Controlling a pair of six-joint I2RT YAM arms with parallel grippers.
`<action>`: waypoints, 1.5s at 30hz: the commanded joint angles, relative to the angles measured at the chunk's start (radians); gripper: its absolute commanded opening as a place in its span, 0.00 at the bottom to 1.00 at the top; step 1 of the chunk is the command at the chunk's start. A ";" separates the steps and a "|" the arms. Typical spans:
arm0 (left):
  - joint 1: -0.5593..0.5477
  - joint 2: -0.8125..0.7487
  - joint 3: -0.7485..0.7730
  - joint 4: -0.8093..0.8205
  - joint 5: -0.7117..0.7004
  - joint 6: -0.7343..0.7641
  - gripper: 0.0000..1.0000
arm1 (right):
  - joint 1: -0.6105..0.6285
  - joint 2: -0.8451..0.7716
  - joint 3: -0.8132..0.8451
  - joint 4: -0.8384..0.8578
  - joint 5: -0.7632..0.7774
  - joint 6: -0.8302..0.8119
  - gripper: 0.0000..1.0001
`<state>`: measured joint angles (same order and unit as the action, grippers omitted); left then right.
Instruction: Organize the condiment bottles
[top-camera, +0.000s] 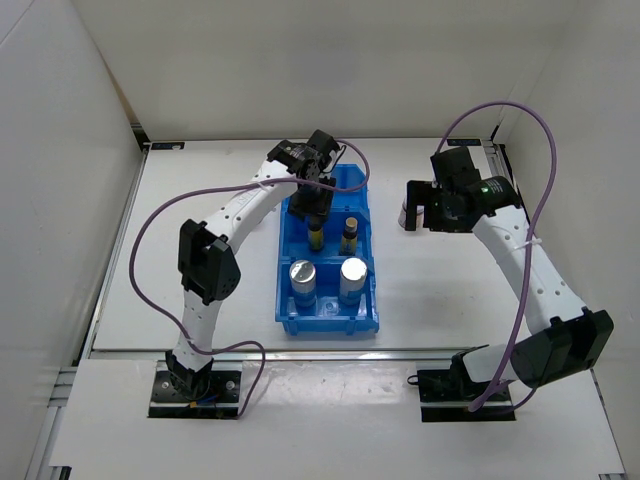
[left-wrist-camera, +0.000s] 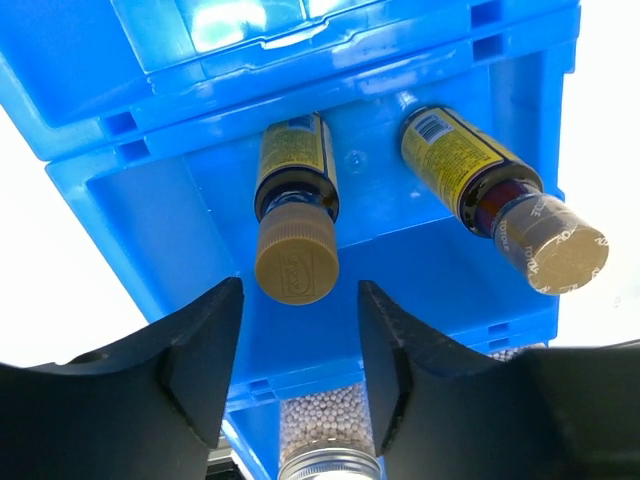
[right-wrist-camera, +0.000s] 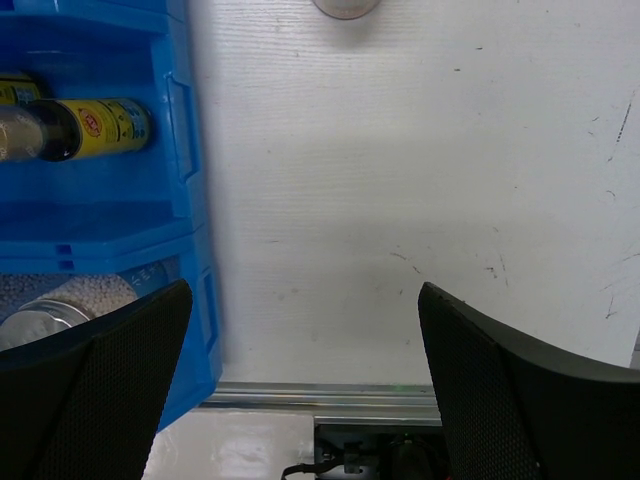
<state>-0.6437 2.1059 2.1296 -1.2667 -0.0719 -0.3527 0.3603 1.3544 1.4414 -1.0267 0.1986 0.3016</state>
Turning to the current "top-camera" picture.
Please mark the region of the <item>silver-lid shaker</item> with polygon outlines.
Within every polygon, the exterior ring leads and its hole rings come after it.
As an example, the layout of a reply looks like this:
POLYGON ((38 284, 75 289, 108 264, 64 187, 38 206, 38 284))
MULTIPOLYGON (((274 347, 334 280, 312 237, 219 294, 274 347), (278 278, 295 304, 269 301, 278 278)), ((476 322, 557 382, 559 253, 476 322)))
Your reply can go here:
POLYGON ((358 305, 367 275, 368 267, 362 259, 347 258, 340 267, 339 300, 345 305, 358 305))
POLYGON ((293 262, 289 268, 292 296, 297 306, 310 307, 316 301, 316 269, 309 260, 293 262))

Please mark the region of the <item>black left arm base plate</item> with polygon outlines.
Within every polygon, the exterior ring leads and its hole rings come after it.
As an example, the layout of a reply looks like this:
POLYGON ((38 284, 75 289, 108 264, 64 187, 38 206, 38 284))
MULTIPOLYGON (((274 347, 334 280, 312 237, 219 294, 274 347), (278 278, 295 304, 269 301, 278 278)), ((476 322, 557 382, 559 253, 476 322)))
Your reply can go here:
POLYGON ((187 393, 164 364, 156 367, 151 388, 148 418, 154 419, 235 419, 240 409, 242 366, 231 363, 214 367, 187 393))

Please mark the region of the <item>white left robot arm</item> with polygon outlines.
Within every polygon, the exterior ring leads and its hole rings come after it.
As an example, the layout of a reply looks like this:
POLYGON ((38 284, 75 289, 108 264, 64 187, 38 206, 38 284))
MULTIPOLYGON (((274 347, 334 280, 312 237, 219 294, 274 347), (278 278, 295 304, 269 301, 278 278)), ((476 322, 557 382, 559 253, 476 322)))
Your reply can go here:
POLYGON ((174 388, 186 399, 198 400, 209 390, 212 358, 207 352, 222 302, 241 279, 236 254, 242 243, 284 199, 289 200, 295 218, 323 225, 336 186, 329 167, 339 151, 334 137, 321 130, 303 143, 282 140, 247 187, 205 220, 187 220, 181 226, 178 270, 186 332, 166 354, 166 362, 174 388))

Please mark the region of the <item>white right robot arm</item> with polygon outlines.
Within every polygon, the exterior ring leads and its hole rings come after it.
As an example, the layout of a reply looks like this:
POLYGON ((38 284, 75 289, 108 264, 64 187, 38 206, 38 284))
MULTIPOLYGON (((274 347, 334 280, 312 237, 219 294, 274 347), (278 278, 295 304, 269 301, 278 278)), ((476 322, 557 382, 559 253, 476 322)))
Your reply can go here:
POLYGON ((491 253, 517 299, 524 304, 529 337, 480 347, 452 360, 449 387, 470 400, 494 376, 534 389, 591 369, 613 331, 610 315, 591 311, 556 270, 540 239, 529 236, 519 196, 503 176, 482 178, 469 149, 456 147, 431 158, 434 178, 407 184, 405 228, 471 233, 491 253))

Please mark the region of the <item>small yellow-label bottle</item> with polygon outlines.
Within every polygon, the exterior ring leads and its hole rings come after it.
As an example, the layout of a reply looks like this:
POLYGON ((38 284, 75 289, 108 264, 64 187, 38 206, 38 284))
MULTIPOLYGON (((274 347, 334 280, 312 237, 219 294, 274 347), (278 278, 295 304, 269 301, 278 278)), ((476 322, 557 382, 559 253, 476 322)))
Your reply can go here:
POLYGON ((339 254, 351 256, 357 250, 358 220, 355 217, 348 217, 345 220, 341 237, 339 254))
POLYGON ((308 243, 311 251, 319 252, 324 248, 323 221, 319 217, 311 217, 308 223, 308 243))

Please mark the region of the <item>white-lid spice jar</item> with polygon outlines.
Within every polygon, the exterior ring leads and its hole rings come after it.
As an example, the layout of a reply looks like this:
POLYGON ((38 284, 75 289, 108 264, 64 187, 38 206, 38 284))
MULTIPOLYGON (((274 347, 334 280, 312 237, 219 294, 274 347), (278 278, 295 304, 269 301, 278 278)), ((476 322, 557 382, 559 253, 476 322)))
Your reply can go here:
MULTIPOLYGON (((422 205, 418 205, 416 209, 416 228, 421 228, 423 226, 423 218, 424 218, 424 207, 422 205)), ((406 229, 406 219, 407 219, 407 203, 406 203, 406 200, 403 200, 402 207, 398 216, 398 224, 403 230, 406 229)))

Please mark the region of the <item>blue three-compartment plastic bin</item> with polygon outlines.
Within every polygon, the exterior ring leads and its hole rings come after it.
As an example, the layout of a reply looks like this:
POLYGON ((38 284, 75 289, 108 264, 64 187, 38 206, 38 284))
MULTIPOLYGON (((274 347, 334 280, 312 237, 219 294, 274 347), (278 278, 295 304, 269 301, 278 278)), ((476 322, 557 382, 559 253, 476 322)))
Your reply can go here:
POLYGON ((323 225, 323 248, 310 249, 308 222, 287 212, 288 200, 282 202, 279 228, 279 256, 275 321, 289 335, 300 333, 341 333, 379 331, 376 305, 376 277, 372 250, 372 225, 367 189, 336 193, 327 222, 323 225), (340 269, 346 257, 340 253, 346 220, 358 222, 355 256, 367 265, 367 276, 360 289, 360 303, 346 305, 339 299, 340 269), (302 308, 295 303, 289 269, 296 260, 308 260, 316 268, 315 302, 302 308))

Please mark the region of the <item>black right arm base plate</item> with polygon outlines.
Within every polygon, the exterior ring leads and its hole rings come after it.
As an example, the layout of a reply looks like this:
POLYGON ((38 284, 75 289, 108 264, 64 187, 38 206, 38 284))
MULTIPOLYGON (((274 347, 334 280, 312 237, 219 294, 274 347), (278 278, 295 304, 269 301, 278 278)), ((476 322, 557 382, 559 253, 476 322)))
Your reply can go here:
POLYGON ((417 387, 423 423, 473 423, 515 421, 515 413, 507 388, 493 394, 479 410, 470 412, 471 402, 479 397, 488 383, 462 383, 448 369, 421 369, 407 378, 417 387))

